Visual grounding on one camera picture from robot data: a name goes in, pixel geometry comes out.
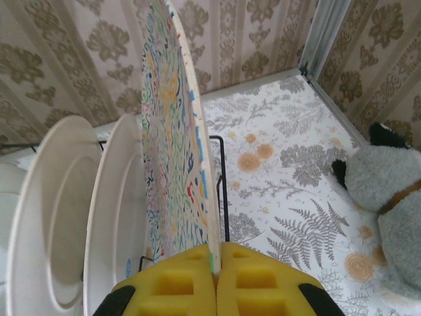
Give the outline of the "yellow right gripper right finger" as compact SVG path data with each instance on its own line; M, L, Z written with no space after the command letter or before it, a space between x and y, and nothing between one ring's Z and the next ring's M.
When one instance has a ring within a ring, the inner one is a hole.
M245 246L224 242L217 314L335 316L339 306L316 278Z

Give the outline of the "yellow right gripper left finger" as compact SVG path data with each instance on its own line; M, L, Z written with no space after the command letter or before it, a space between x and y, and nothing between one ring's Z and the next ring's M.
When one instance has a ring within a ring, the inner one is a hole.
M195 246L119 282L94 314L216 315L208 245Z

